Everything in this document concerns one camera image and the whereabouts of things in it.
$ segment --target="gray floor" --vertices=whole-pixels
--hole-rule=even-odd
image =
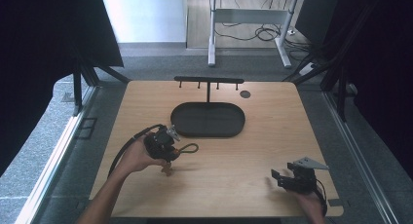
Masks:
[[[171,80],[175,75],[206,75],[244,78],[246,81],[280,81],[291,70],[282,67],[275,49],[219,50],[216,67],[207,66],[206,50],[185,49],[181,44],[121,45],[125,68],[115,68],[134,80]],[[94,177],[100,164],[126,85],[97,70],[101,80],[86,118],[95,120],[93,131],[80,129],[68,148],[62,166],[52,181],[34,223],[74,223],[89,200]],[[323,92],[319,77],[298,87],[319,146],[330,166],[330,173],[345,212],[327,223],[384,223],[355,160],[346,145]],[[14,223],[39,174],[48,161],[67,120],[72,102],[62,102],[72,93],[71,77],[56,84],[55,97],[21,153],[0,179],[0,222]],[[347,99],[347,125],[372,173],[394,208],[399,223],[413,223],[413,183],[389,149]],[[224,220],[246,223],[251,220]],[[254,223],[276,220],[253,219]],[[113,223],[160,223],[160,220],[113,218]],[[282,218],[281,223],[306,223],[303,218]]]

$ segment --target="white desk leg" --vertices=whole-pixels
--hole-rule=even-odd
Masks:
[[[285,40],[286,32],[288,31],[289,24],[291,23],[292,16],[294,15],[295,5],[297,4],[297,0],[291,0],[289,4],[288,13],[285,18],[285,22],[282,26],[282,35],[280,38],[276,38],[277,48],[279,49],[280,56],[282,58],[282,63],[285,68],[291,67],[291,62],[289,61],[288,55],[285,52],[285,48],[283,47],[283,42]]]
[[[209,44],[207,51],[207,65],[215,65],[215,0],[212,0],[210,11],[210,33],[209,33]]]

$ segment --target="wooden table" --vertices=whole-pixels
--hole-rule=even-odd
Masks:
[[[249,91],[250,98],[240,96]],[[119,149],[132,135],[156,124],[170,126],[170,113],[182,102],[206,101],[207,84],[133,81],[125,96],[98,171],[91,198],[106,180]],[[303,215],[277,181],[271,168],[291,176],[288,162],[305,156],[325,164],[300,96],[293,84],[245,82],[211,86],[210,101],[237,104],[245,113],[243,131],[231,138],[187,138],[200,150],[172,162],[165,176],[152,166],[126,181],[113,216],[134,217],[282,217]],[[328,199],[338,199],[327,170],[316,170]],[[343,213],[330,206],[328,216]]]

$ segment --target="human hand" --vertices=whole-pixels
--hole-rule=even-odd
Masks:
[[[163,159],[153,159],[149,156],[143,143],[145,137],[146,135],[143,135],[131,144],[125,151],[114,172],[129,175],[132,172],[141,171],[151,165],[165,166],[167,164],[167,161]]]
[[[298,204],[304,211],[307,219],[312,224],[323,224],[324,217],[322,215],[322,206],[319,197],[316,193],[311,194],[299,194],[290,190],[285,190],[287,193],[293,195],[297,200]]]

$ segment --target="human arm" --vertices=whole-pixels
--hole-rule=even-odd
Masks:
[[[304,211],[307,220],[311,224],[324,224],[325,219],[322,215],[322,206],[319,202],[319,197],[316,193],[311,194],[299,194],[290,190],[286,190],[289,194],[293,195],[297,200],[298,204]]]
[[[165,160],[155,160],[149,156],[143,138],[144,136],[140,137],[125,151],[119,164],[78,219],[78,224],[109,223],[112,210],[127,177],[132,172],[141,171],[148,166],[164,166],[167,163]]]

